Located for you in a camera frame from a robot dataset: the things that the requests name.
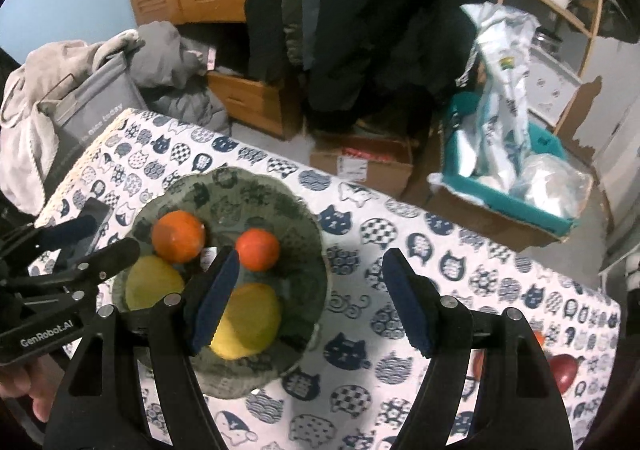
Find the green plate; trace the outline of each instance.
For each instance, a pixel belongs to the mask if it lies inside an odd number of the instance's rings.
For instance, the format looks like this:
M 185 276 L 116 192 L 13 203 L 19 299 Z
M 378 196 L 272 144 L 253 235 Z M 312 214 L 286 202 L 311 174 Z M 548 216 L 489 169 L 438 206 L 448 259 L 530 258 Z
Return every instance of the green plate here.
M 279 180 L 222 166 L 179 179 L 140 210 L 129 236 L 140 243 L 141 256 L 154 252 L 153 224 L 173 210 L 187 211 L 202 221 L 208 247 L 233 246 L 249 228 L 269 230 L 280 241 L 276 266 L 265 272 L 242 269 L 237 284 L 263 282 L 276 291 L 282 304 L 276 341 L 260 354 L 232 362 L 208 347 L 191 359 L 205 394 L 226 400 L 241 398 L 294 367 L 318 330 L 330 294 L 320 227 L 304 200 Z M 197 262 L 174 267 L 188 279 Z M 128 310 L 124 298 L 127 274 L 119 274 L 113 284 L 113 303 L 120 311 Z M 138 357 L 150 366 L 148 353 L 138 352 Z

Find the clear plastic bag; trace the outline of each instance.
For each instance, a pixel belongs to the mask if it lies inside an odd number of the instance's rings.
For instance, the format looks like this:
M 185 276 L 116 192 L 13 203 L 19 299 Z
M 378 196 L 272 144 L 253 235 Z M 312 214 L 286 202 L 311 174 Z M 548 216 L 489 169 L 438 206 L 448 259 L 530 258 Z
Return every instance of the clear plastic bag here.
M 563 219 L 575 219 L 589 199 L 593 177 L 551 154 L 525 158 L 510 194 Z

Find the gray bag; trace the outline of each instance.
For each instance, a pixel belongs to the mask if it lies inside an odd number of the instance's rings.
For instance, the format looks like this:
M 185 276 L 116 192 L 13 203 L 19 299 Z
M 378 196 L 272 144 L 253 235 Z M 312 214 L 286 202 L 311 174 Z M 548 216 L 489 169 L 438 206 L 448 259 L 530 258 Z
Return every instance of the gray bag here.
M 127 72 L 124 53 L 117 53 L 53 109 L 58 152 L 45 180 L 49 197 L 89 144 L 124 109 L 146 105 Z

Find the table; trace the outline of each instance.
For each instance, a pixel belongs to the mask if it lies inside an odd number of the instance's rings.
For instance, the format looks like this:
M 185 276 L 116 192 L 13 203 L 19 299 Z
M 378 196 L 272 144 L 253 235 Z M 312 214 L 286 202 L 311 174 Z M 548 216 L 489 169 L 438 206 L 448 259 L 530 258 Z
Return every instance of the table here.
M 125 236 L 136 214 L 177 178 L 227 163 L 280 179 L 318 214 L 332 295 L 318 339 L 287 377 L 239 400 L 207 397 L 230 448 L 385 449 L 416 397 L 428 360 L 407 341 L 382 281 L 384 250 L 398 247 L 441 294 L 482 311 L 519 308 L 545 350 L 583 359 L 563 399 L 575 445 L 609 381 L 620 306 L 607 296 L 420 208 L 231 138 L 149 111 L 125 110 L 84 153 L 36 224 L 78 215 L 96 196 L 114 208 L 99 247 Z M 51 271 L 45 254 L 32 274 Z M 100 286 L 98 306 L 111 301 Z M 68 349 L 71 354 L 77 342 Z M 449 442 L 468 432 L 478 384 L 466 380 Z M 152 435 L 168 441 L 151 373 L 140 379 Z

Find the human hand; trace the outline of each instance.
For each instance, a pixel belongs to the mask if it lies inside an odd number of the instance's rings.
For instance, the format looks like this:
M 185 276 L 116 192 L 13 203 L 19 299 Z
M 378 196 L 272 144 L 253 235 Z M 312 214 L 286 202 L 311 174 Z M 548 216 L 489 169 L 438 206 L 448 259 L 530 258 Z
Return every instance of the human hand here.
M 48 354 L 24 366 L 3 367 L 0 398 L 30 396 L 33 413 L 40 421 L 47 422 L 63 375 L 63 370 Z

